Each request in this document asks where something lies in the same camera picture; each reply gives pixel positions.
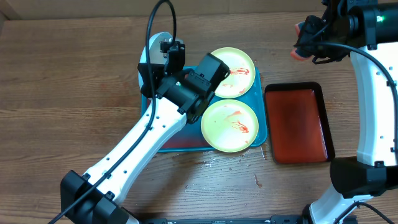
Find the dirty plate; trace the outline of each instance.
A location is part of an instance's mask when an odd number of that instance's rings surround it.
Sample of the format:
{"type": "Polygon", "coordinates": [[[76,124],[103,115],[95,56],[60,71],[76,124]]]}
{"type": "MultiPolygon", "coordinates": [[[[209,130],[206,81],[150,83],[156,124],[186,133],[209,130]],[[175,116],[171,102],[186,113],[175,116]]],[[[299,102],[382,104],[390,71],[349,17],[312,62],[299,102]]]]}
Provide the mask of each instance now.
{"type": "Polygon", "coordinates": [[[253,85],[256,77],[256,69],[250,57],[243,51],[232,47],[217,49],[211,54],[224,61],[231,70],[229,77],[223,80],[216,89],[216,96],[235,98],[245,94],[253,85]]]}
{"type": "Polygon", "coordinates": [[[253,143],[259,122],[248,105],[238,100],[220,100],[203,114],[201,131],[215,149],[238,152],[253,143]]]}

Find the tray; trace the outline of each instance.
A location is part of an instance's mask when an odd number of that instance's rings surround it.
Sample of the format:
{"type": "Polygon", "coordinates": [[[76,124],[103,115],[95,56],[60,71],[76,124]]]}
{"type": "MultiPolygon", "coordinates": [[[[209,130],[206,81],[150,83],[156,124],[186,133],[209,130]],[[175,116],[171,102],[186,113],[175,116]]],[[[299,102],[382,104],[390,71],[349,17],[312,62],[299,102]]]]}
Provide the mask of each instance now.
{"type": "MultiPolygon", "coordinates": [[[[223,100],[215,96],[210,104],[223,100]]],[[[250,147],[258,147],[262,145],[268,136],[266,110],[264,100],[262,98],[262,86],[260,72],[256,68],[256,78],[253,86],[242,96],[235,98],[250,106],[257,115],[259,120],[259,132],[250,147]]],[[[150,100],[141,95],[141,116],[144,115],[150,100]]],[[[215,150],[211,147],[203,137],[200,129],[201,118],[195,124],[187,124],[180,132],[171,137],[160,149],[159,152],[194,152],[194,151],[210,151],[215,150]]]]}

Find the wall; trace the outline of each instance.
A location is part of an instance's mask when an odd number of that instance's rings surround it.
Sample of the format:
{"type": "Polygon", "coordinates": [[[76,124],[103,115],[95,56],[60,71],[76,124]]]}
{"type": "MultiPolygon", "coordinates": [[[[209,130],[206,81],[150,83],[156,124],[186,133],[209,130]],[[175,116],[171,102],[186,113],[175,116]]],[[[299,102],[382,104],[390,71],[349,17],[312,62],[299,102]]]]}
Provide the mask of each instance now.
{"type": "MultiPolygon", "coordinates": [[[[0,0],[10,19],[147,16],[158,0],[0,0]]],[[[398,0],[379,0],[397,2],[398,0]]],[[[172,0],[178,15],[324,11],[321,0],[172,0]]],[[[162,6],[159,14],[169,14],[162,6]]]]}

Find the wooden table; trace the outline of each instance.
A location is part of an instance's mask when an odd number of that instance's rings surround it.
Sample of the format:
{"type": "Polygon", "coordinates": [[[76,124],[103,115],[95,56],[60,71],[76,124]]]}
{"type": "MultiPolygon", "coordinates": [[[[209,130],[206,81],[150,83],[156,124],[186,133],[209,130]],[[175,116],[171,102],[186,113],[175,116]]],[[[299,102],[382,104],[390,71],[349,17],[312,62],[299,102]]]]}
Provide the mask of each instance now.
{"type": "MultiPolygon", "coordinates": [[[[289,52],[294,24],[321,12],[181,16],[186,65],[236,47],[262,86],[315,81],[325,95],[337,157],[354,156],[358,91],[348,58],[314,66],[289,52]]],[[[60,211],[60,181],[84,173],[140,118],[137,63],[147,17],[7,21],[0,36],[0,223],[47,223],[60,211]]],[[[153,33],[171,30],[156,17],[153,33]]],[[[139,217],[239,218],[299,214],[330,185],[329,164],[282,166],[268,141],[234,154],[157,154],[123,203],[139,217]]],[[[370,201],[398,222],[398,190],[370,201]]],[[[382,220],[368,209],[361,223],[382,220]]]]}

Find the plate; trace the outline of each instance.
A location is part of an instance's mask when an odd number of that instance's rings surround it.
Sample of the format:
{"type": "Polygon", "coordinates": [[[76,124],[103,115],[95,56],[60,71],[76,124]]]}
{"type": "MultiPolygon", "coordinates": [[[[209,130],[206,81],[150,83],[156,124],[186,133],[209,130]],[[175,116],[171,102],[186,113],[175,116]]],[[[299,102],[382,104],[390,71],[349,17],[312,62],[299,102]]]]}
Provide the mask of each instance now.
{"type": "Polygon", "coordinates": [[[211,54],[224,61],[231,70],[231,74],[216,89],[216,96],[230,99],[245,94],[256,77],[256,69],[250,57],[232,47],[217,49],[211,54]]]}
{"type": "Polygon", "coordinates": [[[238,152],[249,147],[259,131],[254,111],[238,100],[213,103],[201,120],[205,140],[223,152],[238,152]]]}

